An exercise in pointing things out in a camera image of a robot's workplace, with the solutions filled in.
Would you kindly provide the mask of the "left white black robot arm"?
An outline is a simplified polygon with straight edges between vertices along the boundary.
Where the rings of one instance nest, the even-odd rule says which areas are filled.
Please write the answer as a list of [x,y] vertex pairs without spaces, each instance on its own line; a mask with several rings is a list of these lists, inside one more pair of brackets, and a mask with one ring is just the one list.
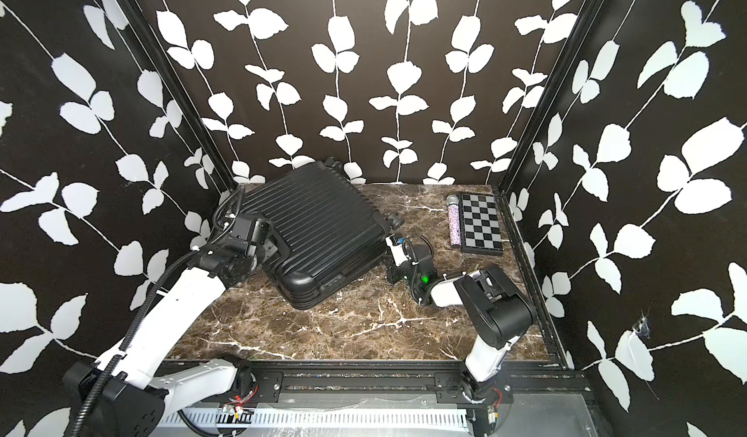
[[245,361],[210,360],[179,373],[156,374],[202,313],[276,254],[273,232],[274,225],[260,213],[238,214],[216,240],[169,266],[124,338],[90,365],[77,363],[65,374],[77,411],[68,435],[148,436],[163,417],[224,393],[230,395],[228,409],[241,413],[259,389]]

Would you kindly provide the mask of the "black ribbed hard-shell suitcase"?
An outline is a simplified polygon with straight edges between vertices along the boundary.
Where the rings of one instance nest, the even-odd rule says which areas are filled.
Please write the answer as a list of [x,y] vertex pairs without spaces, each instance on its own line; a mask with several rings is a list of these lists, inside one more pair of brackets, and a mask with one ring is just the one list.
[[277,252],[261,267],[301,311],[373,269],[388,251],[386,239],[404,223],[399,213],[380,212],[333,157],[249,191],[240,210],[270,221]]

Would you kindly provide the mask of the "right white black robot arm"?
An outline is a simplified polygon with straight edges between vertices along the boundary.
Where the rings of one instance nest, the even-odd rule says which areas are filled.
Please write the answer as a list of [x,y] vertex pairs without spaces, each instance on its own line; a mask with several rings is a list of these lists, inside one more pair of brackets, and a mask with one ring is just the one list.
[[383,258],[387,281],[404,281],[412,300],[422,307],[461,307],[477,332],[464,360],[460,388],[464,399],[484,404],[503,398],[497,377],[512,347],[537,320],[527,297],[495,264],[472,273],[439,275],[433,247],[426,238],[420,244],[398,235],[385,239],[390,254]]

